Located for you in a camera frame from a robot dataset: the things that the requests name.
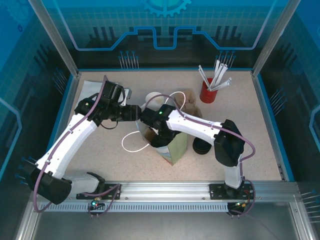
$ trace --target blue enclosure wall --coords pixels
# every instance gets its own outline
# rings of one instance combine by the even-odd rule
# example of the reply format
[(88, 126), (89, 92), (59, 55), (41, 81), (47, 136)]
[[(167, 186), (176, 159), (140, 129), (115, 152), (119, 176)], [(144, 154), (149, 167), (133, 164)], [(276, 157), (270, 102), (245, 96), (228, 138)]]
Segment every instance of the blue enclosure wall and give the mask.
[(28, 1), (0, 1), (0, 33), (0, 238), (11, 240), (30, 195), (23, 159), (45, 153), (70, 73)]
[(319, 1), (301, 0), (261, 71), (294, 178), (303, 193), (320, 191), (319, 9)]
[(287, 0), (43, 3), (80, 69), (212, 67), (220, 51), (252, 68)]

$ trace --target speckled table surface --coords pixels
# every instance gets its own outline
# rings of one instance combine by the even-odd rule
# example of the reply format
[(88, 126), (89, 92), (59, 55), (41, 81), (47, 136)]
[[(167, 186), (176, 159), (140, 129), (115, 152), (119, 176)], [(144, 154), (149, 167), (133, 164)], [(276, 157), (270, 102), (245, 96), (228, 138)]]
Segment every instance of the speckled table surface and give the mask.
[[(175, 91), (192, 89), (196, 105), (203, 118), (215, 122), (230, 119), (241, 134), (256, 148), (256, 154), (243, 162), (243, 173), (247, 179), (261, 181), (281, 180), (275, 154), (271, 146), (266, 124), (258, 102), (249, 71), (228, 71), (222, 81), (232, 77), (229, 87), (218, 91), (214, 103), (200, 101), (202, 80), (198, 71), (133, 71), (133, 72), (82, 72), (73, 103), (75, 109), (84, 81), (102, 82), (104, 75), (112, 82), (131, 88), (128, 104), (142, 105), (150, 92), (171, 94)], [(114, 122), (104, 121), (107, 127)], [(198, 155), (192, 148), (194, 137), (188, 136), (188, 149), (183, 157), (171, 166), (152, 147), (136, 153), (121, 147), (122, 138), (137, 130), (135, 122), (120, 122), (113, 130), (99, 127), (93, 132), (70, 162), (66, 173), (94, 172), (107, 181), (221, 181), (224, 180), (222, 165), (216, 161), (214, 149), (206, 155)], [(136, 133), (125, 139), (129, 150), (137, 150), (146, 143)], [(247, 144), (244, 156), (251, 153)]]

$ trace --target red pen holder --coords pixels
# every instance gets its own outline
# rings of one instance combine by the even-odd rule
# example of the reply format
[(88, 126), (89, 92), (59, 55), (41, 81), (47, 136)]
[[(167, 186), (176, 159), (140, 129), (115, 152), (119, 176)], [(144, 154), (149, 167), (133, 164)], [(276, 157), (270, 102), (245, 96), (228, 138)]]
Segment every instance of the red pen holder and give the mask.
[[(212, 82), (213, 78), (208, 77), (209, 84)], [(205, 81), (202, 82), (202, 88), (200, 93), (200, 100), (205, 104), (211, 104), (215, 101), (218, 90), (209, 91)]]

